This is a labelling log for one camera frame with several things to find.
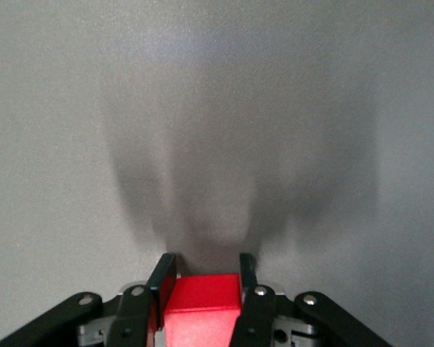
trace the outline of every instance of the front face of red cube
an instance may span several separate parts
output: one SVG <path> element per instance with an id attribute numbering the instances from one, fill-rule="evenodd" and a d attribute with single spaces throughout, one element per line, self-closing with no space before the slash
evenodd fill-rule
<path id="1" fill-rule="evenodd" d="M 228 347 L 241 314 L 238 275 L 179 278 L 164 312 L 167 347 Z"/>

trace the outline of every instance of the gray surface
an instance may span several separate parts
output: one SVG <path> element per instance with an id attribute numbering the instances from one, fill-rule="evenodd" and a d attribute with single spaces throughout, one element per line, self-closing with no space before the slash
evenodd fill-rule
<path id="1" fill-rule="evenodd" d="M 374 2 L 0 1 L 0 338 L 244 249 L 434 346 L 434 4 Z"/>

